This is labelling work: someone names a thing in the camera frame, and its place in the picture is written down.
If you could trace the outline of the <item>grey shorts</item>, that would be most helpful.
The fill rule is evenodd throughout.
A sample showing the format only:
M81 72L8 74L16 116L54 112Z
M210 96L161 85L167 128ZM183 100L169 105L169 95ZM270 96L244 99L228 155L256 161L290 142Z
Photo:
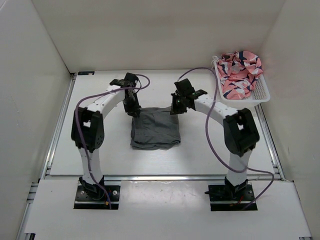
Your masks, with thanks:
M132 118L130 145L136 150L168 150L181 143L178 115L171 107L146 107Z

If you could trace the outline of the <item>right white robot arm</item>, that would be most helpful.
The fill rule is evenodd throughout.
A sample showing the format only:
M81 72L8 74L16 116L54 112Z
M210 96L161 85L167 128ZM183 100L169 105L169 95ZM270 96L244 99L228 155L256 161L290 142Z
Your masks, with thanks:
M195 90L186 78L174 83L176 91L171 94L172 115L184 114L188 109L203 113L223 127L224 143L229 150L228 169L224 179L224 193L230 200L238 199L248 184L247 170L250 156L260 140L253 115L247 108L237 110L221 102L200 89Z

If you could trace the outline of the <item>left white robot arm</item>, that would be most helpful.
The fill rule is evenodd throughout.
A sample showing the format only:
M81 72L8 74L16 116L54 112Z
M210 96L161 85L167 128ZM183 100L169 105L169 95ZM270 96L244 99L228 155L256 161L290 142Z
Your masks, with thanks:
M104 119L119 103L123 103L129 116L136 118L140 115L139 81L136 74L128 72L123 79L112 80L106 92L85 97L75 107L71 139L82 161L83 176L79 182L93 200L110 199L100 166L99 149L105 139Z

